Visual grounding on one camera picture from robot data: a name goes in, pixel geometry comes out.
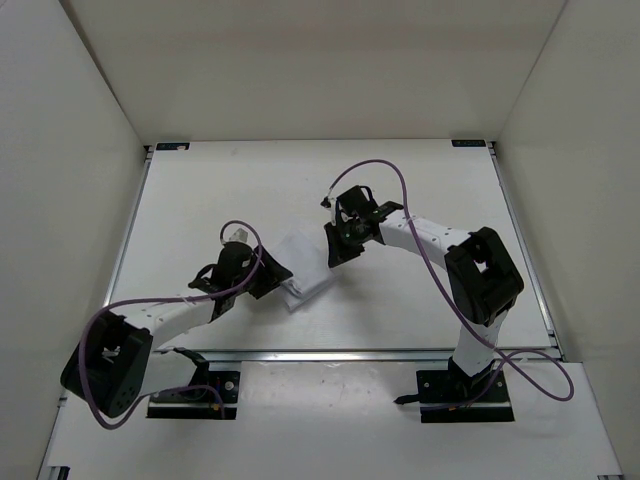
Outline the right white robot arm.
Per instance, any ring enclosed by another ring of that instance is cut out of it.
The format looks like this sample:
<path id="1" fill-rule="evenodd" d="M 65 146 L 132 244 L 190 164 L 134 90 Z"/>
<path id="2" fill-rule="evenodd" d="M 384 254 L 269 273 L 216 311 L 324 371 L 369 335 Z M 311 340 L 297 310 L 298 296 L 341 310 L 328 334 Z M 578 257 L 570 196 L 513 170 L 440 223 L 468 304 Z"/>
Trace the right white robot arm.
<path id="1" fill-rule="evenodd" d="M 365 244 L 375 241 L 443 269 L 449 281 L 445 292 L 462 318 L 445 390 L 460 400 L 473 399 L 488 384 L 502 324 L 524 289 L 499 234 L 488 227 L 475 232 L 445 227 L 394 201 L 379 204 L 367 186 L 327 196 L 321 206 L 330 213 L 324 230 L 331 268 L 359 257 Z"/>

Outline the aluminium rail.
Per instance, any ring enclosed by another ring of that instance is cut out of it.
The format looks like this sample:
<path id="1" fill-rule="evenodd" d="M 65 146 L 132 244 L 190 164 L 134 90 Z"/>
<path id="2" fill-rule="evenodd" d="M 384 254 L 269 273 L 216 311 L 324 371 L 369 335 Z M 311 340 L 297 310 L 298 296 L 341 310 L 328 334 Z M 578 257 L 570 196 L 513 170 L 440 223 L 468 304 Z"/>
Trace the aluminium rail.
<path id="1" fill-rule="evenodd" d="M 211 362 L 345 363 L 345 362 L 439 362 L 447 361 L 451 350 L 200 350 Z"/>

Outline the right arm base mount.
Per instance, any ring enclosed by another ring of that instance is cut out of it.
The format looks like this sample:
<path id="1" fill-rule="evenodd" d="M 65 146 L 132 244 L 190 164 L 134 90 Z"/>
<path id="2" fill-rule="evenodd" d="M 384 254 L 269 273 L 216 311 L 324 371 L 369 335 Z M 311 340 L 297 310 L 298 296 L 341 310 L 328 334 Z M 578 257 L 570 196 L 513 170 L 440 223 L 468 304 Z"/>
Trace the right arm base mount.
<path id="1" fill-rule="evenodd" d="M 401 395 L 396 405 L 419 405 L 420 421 L 431 423 L 510 423 L 515 415 L 503 372 L 493 382 L 482 380 L 468 393 L 456 386 L 447 370 L 418 370 L 417 391 Z"/>

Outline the right blue label sticker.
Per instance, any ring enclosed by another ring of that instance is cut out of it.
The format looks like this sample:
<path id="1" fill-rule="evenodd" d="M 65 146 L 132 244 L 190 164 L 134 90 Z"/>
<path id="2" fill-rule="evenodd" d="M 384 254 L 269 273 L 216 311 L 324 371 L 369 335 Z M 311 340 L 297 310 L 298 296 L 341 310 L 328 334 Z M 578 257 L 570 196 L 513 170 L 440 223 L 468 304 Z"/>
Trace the right blue label sticker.
<path id="1" fill-rule="evenodd" d="M 454 148 L 485 148 L 486 142 L 481 139 L 452 139 Z"/>

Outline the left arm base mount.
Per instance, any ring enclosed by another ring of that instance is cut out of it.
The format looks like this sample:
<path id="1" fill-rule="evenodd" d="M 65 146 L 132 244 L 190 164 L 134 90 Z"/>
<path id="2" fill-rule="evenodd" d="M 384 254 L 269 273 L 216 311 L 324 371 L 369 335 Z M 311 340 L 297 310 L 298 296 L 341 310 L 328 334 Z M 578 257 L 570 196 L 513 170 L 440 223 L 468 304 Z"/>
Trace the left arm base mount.
<path id="1" fill-rule="evenodd" d="M 235 420 L 238 412 L 241 372 L 209 371 L 208 384 L 222 400 L 207 389 L 154 394 L 149 400 L 146 417 L 171 420 Z"/>

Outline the left blue label sticker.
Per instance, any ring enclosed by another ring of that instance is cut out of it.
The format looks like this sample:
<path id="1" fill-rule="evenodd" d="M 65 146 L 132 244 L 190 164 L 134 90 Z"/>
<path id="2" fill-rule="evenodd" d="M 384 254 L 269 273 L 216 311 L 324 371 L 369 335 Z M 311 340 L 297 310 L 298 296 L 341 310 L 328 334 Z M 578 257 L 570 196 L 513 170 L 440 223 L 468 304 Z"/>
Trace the left blue label sticker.
<path id="1" fill-rule="evenodd" d="M 155 146 L 156 151 L 186 151 L 189 148 L 189 142 L 160 142 Z"/>

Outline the blue label sticker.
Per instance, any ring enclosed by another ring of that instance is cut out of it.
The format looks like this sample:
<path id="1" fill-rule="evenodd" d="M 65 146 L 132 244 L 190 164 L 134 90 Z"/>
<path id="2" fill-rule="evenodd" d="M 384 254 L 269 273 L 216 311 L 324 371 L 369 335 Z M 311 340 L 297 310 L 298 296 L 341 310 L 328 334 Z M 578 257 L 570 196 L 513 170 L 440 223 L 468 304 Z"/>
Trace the blue label sticker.
<path id="1" fill-rule="evenodd" d="M 156 151 L 186 151 L 189 148 L 189 142 L 160 142 L 155 146 Z"/>
<path id="2" fill-rule="evenodd" d="M 485 148 L 486 142 L 481 139 L 452 139 L 454 148 Z"/>

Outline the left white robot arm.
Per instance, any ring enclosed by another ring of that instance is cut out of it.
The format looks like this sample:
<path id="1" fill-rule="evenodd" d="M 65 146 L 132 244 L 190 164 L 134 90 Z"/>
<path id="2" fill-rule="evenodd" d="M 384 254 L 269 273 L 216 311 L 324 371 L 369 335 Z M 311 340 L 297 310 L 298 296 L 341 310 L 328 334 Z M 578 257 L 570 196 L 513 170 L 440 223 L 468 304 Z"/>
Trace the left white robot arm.
<path id="1" fill-rule="evenodd" d="M 131 299 L 130 315 L 115 306 L 97 313 L 81 335 L 60 376 L 63 388 L 84 400 L 100 419 L 125 416 L 146 395 L 178 389 L 197 398 L 208 389 L 204 358 L 173 351 L 173 368 L 156 369 L 152 353 L 188 331 L 231 310 L 238 296 L 260 299 L 292 279 L 292 272 L 265 248 L 227 242 L 218 259 L 201 268 L 176 297 Z"/>

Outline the white skirt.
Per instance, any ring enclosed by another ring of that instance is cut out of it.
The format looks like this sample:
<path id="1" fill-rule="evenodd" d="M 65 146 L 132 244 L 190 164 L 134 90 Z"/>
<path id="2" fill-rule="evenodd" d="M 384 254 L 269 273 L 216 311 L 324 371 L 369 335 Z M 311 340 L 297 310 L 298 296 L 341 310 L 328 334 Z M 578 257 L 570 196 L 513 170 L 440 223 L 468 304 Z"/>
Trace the white skirt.
<path id="1" fill-rule="evenodd" d="M 322 293 L 336 280 L 325 255 L 297 229 L 291 229 L 271 254 L 292 273 L 279 287 L 289 312 Z"/>

